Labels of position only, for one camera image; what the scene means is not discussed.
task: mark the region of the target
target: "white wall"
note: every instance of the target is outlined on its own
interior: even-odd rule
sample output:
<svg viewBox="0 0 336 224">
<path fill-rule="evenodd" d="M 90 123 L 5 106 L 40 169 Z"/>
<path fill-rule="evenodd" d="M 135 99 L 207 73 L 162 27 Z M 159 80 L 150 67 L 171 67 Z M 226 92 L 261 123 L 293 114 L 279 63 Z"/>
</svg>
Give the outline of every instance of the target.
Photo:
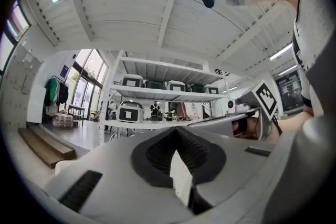
<svg viewBox="0 0 336 224">
<path fill-rule="evenodd" d="M 38 70 L 38 74 L 36 75 L 34 84 L 38 84 L 41 86 L 45 86 L 48 79 L 50 79 L 52 76 L 58 76 L 60 79 L 65 80 L 65 78 L 61 77 L 61 71 L 65 66 L 67 66 L 68 73 L 70 72 L 70 69 L 72 65 L 75 62 L 75 59 L 73 59 L 73 56 L 79 53 L 79 50 L 71 50 L 71 51 L 58 51 L 52 55 L 50 55 L 48 58 L 46 58 L 40 69 Z"/>
<path fill-rule="evenodd" d="M 231 99 L 238 98 L 242 93 L 244 93 L 248 88 L 254 86 L 257 82 L 264 80 L 270 91 L 272 92 L 273 96 L 277 100 L 278 103 L 278 111 L 279 115 L 283 115 L 283 108 L 282 108 L 282 101 L 280 97 L 279 89 L 276 85 L 275 80 L 273 79 L 272 75 L 269 71 L 265 71 L 261 74 L 259 74 L 256 79 L 254 80 L 248 80 L 241 84 L 237 84 L 238 88 L 235 90 L 230 91 L 230 97 Z"/>
</svg>

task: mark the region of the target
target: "hanging clothes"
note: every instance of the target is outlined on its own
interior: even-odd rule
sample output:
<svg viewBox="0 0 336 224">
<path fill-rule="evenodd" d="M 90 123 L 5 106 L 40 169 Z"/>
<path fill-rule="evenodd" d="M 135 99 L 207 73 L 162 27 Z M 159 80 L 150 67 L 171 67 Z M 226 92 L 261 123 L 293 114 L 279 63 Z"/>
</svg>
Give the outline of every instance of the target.
<svg viewBox="0 0 336 224">
<path fill-rule="evenodd" d="M 45 85 L 45 88 L 47 89 L 46 95 L 44 98 L 45 106 L 50 106 L 51 103 L 54 101 L 57 87 L 58 87 L 57 79 L 49 79 L 47 81 Z"/>
</svg>

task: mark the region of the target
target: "white metal shelf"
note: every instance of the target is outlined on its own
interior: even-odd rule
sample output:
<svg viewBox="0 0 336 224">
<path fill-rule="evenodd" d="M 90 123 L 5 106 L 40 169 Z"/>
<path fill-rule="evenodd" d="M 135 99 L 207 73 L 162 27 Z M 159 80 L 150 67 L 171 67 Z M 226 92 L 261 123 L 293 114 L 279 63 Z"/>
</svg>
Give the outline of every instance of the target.
<svg viewBox="0 0 336 224">
<path fill-rule="evenodd" d="M 125 98 L 142 100 L 158 100 L 166 102 L 192 102 L 203 103 L 226 98 L 223 94 L 210 94 L 198 92 L 179 92 L 170 90 L 157 90 L 149 88 L 138 88 L 130 86 L 112 85 L 111 89 L 116 90 Z"/>
<path fill-rule="evenodd" d="M 212 102 L 221 98 L 228 98 L 223 94 L 209 94 L 209 93 L 196 93 L 196 92 L 179 92 L 170 90 L 157 90 L 148 88 L 136 88 L 129 86 L 114 85 L 114 76 L 119 69 L 122 73 L 137 74 L 144 79 L 154 81 L 170 81 L 177 80 L 186 84 L 212 84 L 215 81 L 224 79 L 222 75 L 210 73 L 204 70 L 195 68 L 174 65 L 171 63 L 164 63 L 159 61 L 151 61 L 144 59 L 136 59 L 131 57 L 124 57 L 124 51 L 119 51 L 119 54 L 114 62 L 114 65 L 109 72 L 107 79 L 107 87 L 104 89 L 102 109 L 99 116 L 99 144 L 104 143 L 104 125 L 115 127 L 127 127 L 133 129 L 160 129 L 169 126 L 181 126 L 188 125 L 191 122 L 148 122 L 145 121 L 141 124 L 125 123 L 119 121 L 105 121 L 105 115 L 107 112 L 107 105 L 110 99 L 110 90 L 116 90 L 117 93 L 124 98 L 131 100 L 158 100 L 165 102 L 192 102 L 192 103 L 204 103 Z"/>
<path fill-rule="evenodd" d="M 167 127 L 174 127 L 174 126 L 186 126 L 191 123 L 195 123 L 196 121 L 143 121 L 141 123 L 132 123 L 132 122 L 122 122 L 117 120 L 101 120 L 100 123 L 107 125 L 107 126 L 113 126 L 113 127 L 119 127 L 119 128 L 130 128 L 130 129 L 161 129 L 161 128 L 167 128 Z"/>
<path fill-rule="evenodd" d="M 120 57 L 128 74 L 137 74 L 154 81 L 177 80 L 184 83 L 211 84 L 223 78 L 222 75 L 172 63 Z"/>
</svg>

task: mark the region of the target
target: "doorway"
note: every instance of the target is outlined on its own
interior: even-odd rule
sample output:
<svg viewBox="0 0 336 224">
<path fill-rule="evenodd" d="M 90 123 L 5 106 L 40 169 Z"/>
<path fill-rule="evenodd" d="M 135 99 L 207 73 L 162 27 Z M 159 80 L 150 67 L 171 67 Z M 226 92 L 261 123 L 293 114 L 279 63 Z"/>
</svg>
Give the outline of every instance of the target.
<svg viewBox="0 0 336 224">
<path fill-rule="evenodd" d="M 76 86 L 75 94 L 73 96 L 72 104 L 75 106 L 85 108 L 84 116 L 86 120 L 90 118 L 89 107 L 92 92 L 93 92 L 93 84 L 87 81 L 85 78 L 80 77 Z"/>
</svg>

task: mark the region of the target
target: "person's arm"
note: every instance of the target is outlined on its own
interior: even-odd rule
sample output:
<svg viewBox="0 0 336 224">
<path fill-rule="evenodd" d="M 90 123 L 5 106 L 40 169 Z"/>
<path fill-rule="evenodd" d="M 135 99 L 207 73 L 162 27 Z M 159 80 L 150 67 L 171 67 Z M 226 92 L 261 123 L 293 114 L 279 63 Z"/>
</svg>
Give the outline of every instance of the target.
<svg viewBox="0 0 336 224">
<path fill-rule="evenodd" d="M 301 128 L 301 126 L 305 123 L 306 120 L 313 117 L 313 114 L 311 114 L 312 108 L 303 106 L 303 112 L 293 116 L 290 119 L 286 120 L 279 120 L 278 124 L 283 132 L 288 131 L 297 131 Z M 238 122 L 233 123 L 233 130 L 237 130 L 239 127 Z M 258 124 L 258 118 L 255 117 L 249 117 L 247 118 L 247 130 L 244 136 L 241 136 L 240 138 L 250 138 L 250 137 L 256 137 L 259 133 L 259 124 Z M 275 124 L 272 122 L 271 126 L 271 132 L 269 136 L 267 137 L 267 142 L 276 144 L 279 140 L 279 131 L 276 128 Z"/>
<path fill-rule="evenodd" d="M 183 111 L 184 120 L 186 121 L 190 120 L 189 116 L 187 115 L 187 109 L 185 108 L 185 104 L 184 103 L 180 103 L 180 104 L 181 104 L 181 108 Z"/>
<path fill-rule="evenodd" d="M 312 105 L 310 102 L 309 82 L 303 70 L 301 69 L 301 65 L 298 61 L 297 61 L 297 64 L 299 65 L 298 74 L 300 77 L 301 88 L 302 88 L 301 95 L 302 95 L 302 100 L 303 100 L 303 112 L 289 119 L 279 120 L 278 124 L 283 132 L 299 130 L 306 120 L 314 116 L 314 112 L 313 112 Z M 238 122 L 233 122 L 233 130 L 235 131 L 238 128 L 239 128 Z M 256 135 L 258 134 L 258 131 L 259 131 L 258 119 L 254 117 L 249 117 L 247 119 L 246 134 L 242 138 L 256 137 Z M 278 140 L 279 140 L 279 131 L 276 128 L 275 124 L 272 122 L 271 133 L 268 136 L 267 141 L 275 144 Z"/>
</svg>

